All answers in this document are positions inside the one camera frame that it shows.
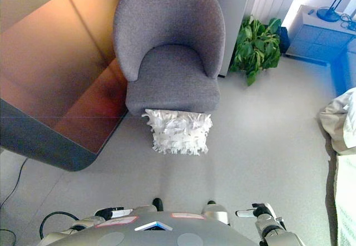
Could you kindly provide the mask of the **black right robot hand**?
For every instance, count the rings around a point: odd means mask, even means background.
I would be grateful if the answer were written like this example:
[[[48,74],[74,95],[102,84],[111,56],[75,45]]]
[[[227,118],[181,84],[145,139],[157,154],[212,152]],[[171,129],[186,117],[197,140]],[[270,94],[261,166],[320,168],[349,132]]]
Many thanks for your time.
[[[239,218],[257,218],[262,214],[268,214],[273,218],[277,218],[275,211],[269,203],[253,203],[251,209],[237,210],[235,212],[235,215]]]

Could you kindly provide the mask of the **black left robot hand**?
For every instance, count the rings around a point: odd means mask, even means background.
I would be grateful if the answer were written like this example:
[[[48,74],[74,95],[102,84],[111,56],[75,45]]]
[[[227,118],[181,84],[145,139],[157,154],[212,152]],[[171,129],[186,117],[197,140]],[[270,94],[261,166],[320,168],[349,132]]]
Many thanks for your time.
[[[124,207],[111,207],[97,210],[94,216],[103,217],[105,220],[119,218],[129,215],[133,209],[125,209]]]

